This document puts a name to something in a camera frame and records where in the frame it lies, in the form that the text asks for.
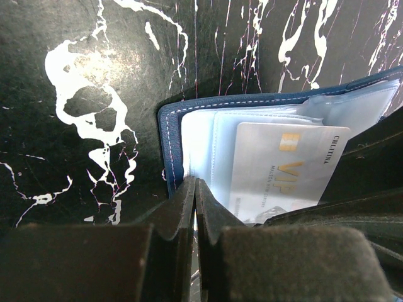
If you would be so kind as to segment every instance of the white stitching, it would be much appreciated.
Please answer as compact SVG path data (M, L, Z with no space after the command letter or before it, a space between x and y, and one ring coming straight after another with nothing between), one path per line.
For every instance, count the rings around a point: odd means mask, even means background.
M377 80L374 80L374 81L371 81L371 82L362 84L362 85L360 85L360 86L358 86L358 87L354 87L354 88L351 88L351 89L341 89L341 90L332 91L332 92L328 92L328 93L333 94L333 93L342 92L342 91L348 92L348 91L352 91L352 90L357 90L357 89L359 89L359 88L361 88L361 87L369 86L369 85L371 85L371 84L373 84L373 83L380 82L380 81L382 81L382 80L384 80L384 79L386 79L386 78L388 78L388 77L392 77L392 76L394 76L394 75L396 75L396 74L400 74L400 76L401 76L402 73L403 73L403 72L401 72L401 71L395 72L395 73L393 73L393 74L386 75L385 77L382 77L382 78L380 78L380 79L377 79ZM313 96L320 96L320 95L326 95L326 93L316 94L316 95L313 95ZM251 104L251 103L272 103L272 102L275 102L275 101L292 101L292 100L296 100L296 99L305 99L305 98L309 98L309 97L307 97L307 96L300 96L300 97L298 97L298 98L288 98L288 99L283 99L283 98L280 98L280 99L268 99L268 100L266 100L266 101L264 101L264 100L260 100L260 101L243 101L243 102L238 101L238 102L230 102L230 103L211 104L211 105L206 105L205 107L207 108L207 107L211 107L211 106L215 107L215 106L226 106L226 105L230 105L230 104L246 104L246 103L247 103L247 104ZM179 112L184 112L184 111L190 110L190 109L193 109L193 107L183 108L183 109L179 109L179 110L176 110L176 111L171 111L171 112L169 112L169 113L166 115L166 130L167 130L168 145L169 145L169 156L171 157L171 167L172 167L172 175L173 175L173 178L174 178L174 188L175 188L175 190L176 190L176 180L175 180L175 172L174 172L174 160L173 160L172 150L171 150L171 141L170 141L170 139L169 139L169 122L168 122L168 117L169 117L169 115L173 115L173 114L179 113Z

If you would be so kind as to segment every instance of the gold logo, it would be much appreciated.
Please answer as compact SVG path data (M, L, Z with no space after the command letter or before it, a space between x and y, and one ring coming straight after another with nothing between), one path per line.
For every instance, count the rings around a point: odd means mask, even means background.
M281 137L280 146L278 149L280 151L294 152L297 150L298 141L300 140L300 135L296 133L284 133Z

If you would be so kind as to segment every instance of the leather seam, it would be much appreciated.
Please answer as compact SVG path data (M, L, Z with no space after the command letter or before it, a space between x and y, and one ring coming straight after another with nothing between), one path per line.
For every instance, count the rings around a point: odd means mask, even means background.
M348 91L353 91L353 90L357 90L360 89L362 87L365 86L369 86L371 84L374 84L376 82L380 82L384 79L387 79L389 77L392 77L396 74L402 75L403 72L399 71L399 72L394 72L393 74L389 74L386 75L385 77L381 77L377 80L371 81L371 82L367 82L365 84L362 84L360 86L351 88L351 89L341 89L341 90L336 90L336 91L331 91L331 92L325 92L325 93L321 93L321 94L316 94L313 96L322 96L322 95L326 95L326 94L333 94L333 93L338 93L338 92L348 92ZM188 111L188 110L192 110L192 109L202 109L202 108L211 108L211 107L216 107L216 106L230 106L230 105L236 105L236 104L256 104L256 103L272 103L275 101L293 101L296 99L304 99L306 98L306 96L300 96L297 98L279 98L279 99L268 99L268 100L260 100L260 101L238 101L238 102L227 102L227 103L219 103L219 104L210 104L210 105L201 105L201 106L193 106L193 107L189 107L189 108L183 108L183 109L178 109L176 111L171 111L166 115L166 130L167 130L167 138L168 138L168 147L169 147L169 156L171 159L171 168L172 168L172 175L173 175L173 182L174 182L174 189L176 190L176 179L175 179L175 171L174 171L174 160L173 160L173 155L172 155L172 148L171 148L171 140L169 137L169 116L170 115L174 115L176 113L180 113L180 112L184 112L184 111Z

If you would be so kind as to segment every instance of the black object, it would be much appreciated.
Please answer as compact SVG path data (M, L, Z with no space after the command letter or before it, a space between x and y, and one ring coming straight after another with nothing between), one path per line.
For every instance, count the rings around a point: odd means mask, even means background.
M187 178L132 225L10 232L1 242L0 300L188 301L196 207L202 301L390 301L370 242L402 293L401 200L392 192L326 204L248 228L203 180Z

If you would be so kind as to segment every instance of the open wallet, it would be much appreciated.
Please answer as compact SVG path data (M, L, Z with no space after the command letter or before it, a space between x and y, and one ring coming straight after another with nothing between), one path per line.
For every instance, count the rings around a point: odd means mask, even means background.
M402 131L399 121L388 126L401 111L402 75L399 66L329 88L163 106L158 119L169 195L186 176L203 179L220 204L255 224L400 186L401 177L387 173L400 163L382 158L376 147ZM376 176L367 173L375 166Z

